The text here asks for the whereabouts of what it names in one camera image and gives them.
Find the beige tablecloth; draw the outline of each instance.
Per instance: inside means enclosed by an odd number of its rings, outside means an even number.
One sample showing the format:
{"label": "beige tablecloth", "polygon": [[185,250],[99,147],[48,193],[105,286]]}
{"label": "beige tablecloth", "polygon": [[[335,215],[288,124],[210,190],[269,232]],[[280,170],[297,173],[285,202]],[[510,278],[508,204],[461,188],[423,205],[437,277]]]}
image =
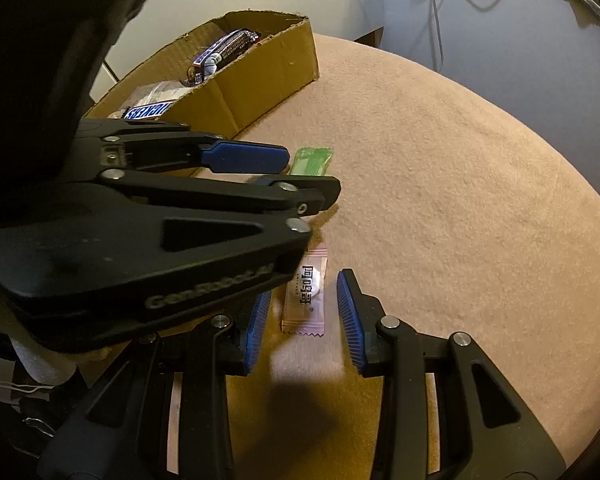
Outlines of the beige tablecloth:
{"label": "beige tablecloth", "polygon": [[472,334],[572,462],[600,427],[600,197],[460,85],[315,41],[320,80],[242,138],[335,149],[342,194],[314,222],[329,251],[326,333],[281,333],[275,296],[254,373],[228,380],[238,478],[368,479],[381,381],[350,364],[334,292],[343,267],[416,330]]}

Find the gray floor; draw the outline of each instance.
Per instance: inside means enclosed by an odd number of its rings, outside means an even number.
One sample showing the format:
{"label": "gray floor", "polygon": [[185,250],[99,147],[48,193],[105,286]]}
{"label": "gray floor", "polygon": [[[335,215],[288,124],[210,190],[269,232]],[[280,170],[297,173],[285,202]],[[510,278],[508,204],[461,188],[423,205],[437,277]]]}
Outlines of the gray floor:
{"label": "gray floor", "polygon": [[[443,75],[531,127],[600,194],[600,23],[589,9],[574,0],[437,1]],[[384,0],[380,47],[437,68],[430,2]]]}

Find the ribbed blue pad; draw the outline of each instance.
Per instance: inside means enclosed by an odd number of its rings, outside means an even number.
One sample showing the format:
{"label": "ribbed blue pad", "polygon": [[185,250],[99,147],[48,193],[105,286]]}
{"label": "ribbed blue pad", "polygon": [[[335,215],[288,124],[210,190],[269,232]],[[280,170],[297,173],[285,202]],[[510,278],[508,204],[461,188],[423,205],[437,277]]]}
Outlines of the ribbed blue pad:
{"label": "ribbed blue pad", "polygon": [[248,374],[258,362],[260,347],[262,346],[262,337],[264,336],[264,327],[267,323],[267,314],[269,313],[269,302],[271,301],[271,291],[264,292],[256,298],[253,305],[253,312],[249,320],[247,329],[247,341],[244,349],[244,368]]}
{"label": "ribbed blue pad", "polygon": [[365,356],[365,333],[358,319],[358,311],[353,303],[353,298],[347,286],[347,280],[342,272],[338,273],[338,310],[340,311],[340,319],[344,325],[344,333],[347,336],[347,344],[349,345],[349,354],[351,362],[362,373],[362,368],[366,364]]}
{"label": "ribbed blue pad", "polygon": [[202,151],[200,163],[214,173],[280,173],[289,163],[289,152],[278,146],[220,140]]}

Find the silver rivet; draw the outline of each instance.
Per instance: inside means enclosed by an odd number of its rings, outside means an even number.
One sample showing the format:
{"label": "silver rivet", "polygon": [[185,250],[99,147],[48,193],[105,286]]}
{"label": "silver rivet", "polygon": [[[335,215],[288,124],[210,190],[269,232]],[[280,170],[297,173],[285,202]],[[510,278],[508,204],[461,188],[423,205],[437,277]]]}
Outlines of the silver rivet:
{"label": "silver rivet", "polygon": [[395,316],[382,316],[380,324],[385,328],[398,328],[400,320]]}
{"label": "silver rivet", "polygon": [[141,338],[138,339],[138,342],[141,345],[150,345],[154,341],[155,341],[155,332],[151,332],[150,334],[143,335]]}
{"label": "silver rivet", "polygon": [[216,328],[226,328],[231,323],[231,319],[229,316],[225,316],[224,314],[220,314],[219,316],[213,316],[211,319],[211,324]]}
{"label": "silver rivet", "polygon": [[299,218],[287,218],[286,225],[289,227],[289,229],[297,233],[311,232],[311,226],[307,222]]}
{"label": "silver rivet", "polygon": [[280,189],[284,189],[285,191],[298,191],[298,188],[293,184],[289,184],[288,182],[277,182],[276,186]]}
{"label": "silver rivet", "polygon": [[122,170],[104,170],[100,176],[103,178],[110,178],[111,180],[119,180],[125,176],[125,172]]}
{"label": "silver rivet", "polygon": [[454,334],[454,343],[458,346],[467,346],[471,342],[471,336],[465,332],[456,332]]}

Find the open cardboard box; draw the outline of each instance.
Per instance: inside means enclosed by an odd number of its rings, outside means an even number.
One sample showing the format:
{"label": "open cardboard box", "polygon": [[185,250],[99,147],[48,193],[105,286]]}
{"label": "open cardboard box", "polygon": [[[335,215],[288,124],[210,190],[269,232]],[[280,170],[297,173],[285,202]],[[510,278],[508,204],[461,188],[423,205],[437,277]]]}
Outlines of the open cardboard box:
{"label": "open cardboard box", "polygon": [[210,20],[160,49],[133,69],[88,111],[106,118],[139,86],[186,78],[190,60],[225,34],[249,28],[261,40],[174,102],[162,121],[229,139],[319,77],[309,19],[271,10],[240,10]]}

